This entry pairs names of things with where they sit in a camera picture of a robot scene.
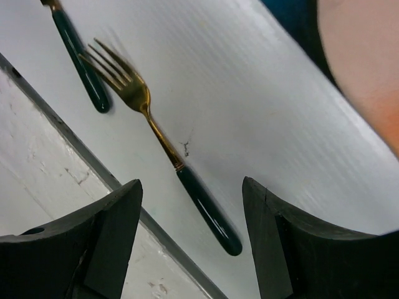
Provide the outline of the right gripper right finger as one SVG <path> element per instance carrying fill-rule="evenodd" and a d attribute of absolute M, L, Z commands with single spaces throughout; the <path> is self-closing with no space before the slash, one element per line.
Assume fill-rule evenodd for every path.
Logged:
<path fill-rule="evenodd" d="M 398 232 L 331 224 L 249 177 L 242 193 L 262 298 L 398 297 Z"/>

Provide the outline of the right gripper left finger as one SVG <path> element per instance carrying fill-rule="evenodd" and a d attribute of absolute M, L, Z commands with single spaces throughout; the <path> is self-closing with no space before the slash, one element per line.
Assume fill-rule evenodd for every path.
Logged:
<path fill-rule="evenodd" d="M 1 237 L 1 298 L 120 298 L 143 189 L 134 179 L 21 235 Z"/>

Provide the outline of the gold knife green handle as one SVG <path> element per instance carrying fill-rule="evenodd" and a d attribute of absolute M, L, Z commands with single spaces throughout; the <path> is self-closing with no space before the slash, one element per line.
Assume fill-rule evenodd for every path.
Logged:
<path fill-rule="evenodd" d="M 111 109 L 108 94 L 96 73 L 86 66 L 82 59 L 82 57 L 87 58 L 83 43 L 80 41 L 61 3 L 56 0 L 41 0 L 41 4 L 49 7 L 54 24 L 95 109 L 100 113 L 107 113 Z"/>

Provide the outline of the gold fork green handle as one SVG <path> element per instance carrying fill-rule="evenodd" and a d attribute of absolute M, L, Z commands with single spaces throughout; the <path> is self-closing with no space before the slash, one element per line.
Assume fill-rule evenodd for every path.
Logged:
<path fill-rule="evenodd" d="M 146 81 L 135 67 L 121 55 L 97 38 L 94 41 L 103 49 L 103 52 L 89 44 L 88 47 L 91 51 L 85 52 L 89 58 L 82 54 L 79 55 L 83 63 L 107 83 L 126 106 L 145 117 L 173 165 L 182 186 L 219 244 L 229 255 L 240 255 L 243 245 L 232 225 L 225 218 L 204 184 L 183 161 L 151 115 L 151 93 Z"/>

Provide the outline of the blue cartoon placemat cloth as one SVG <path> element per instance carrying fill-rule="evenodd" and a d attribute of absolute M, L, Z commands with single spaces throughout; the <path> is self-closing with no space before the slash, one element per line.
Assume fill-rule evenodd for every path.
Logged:
<path fill-rule="evenodd" d="M 398 154 L 398 1 L 263 1 Z"/>

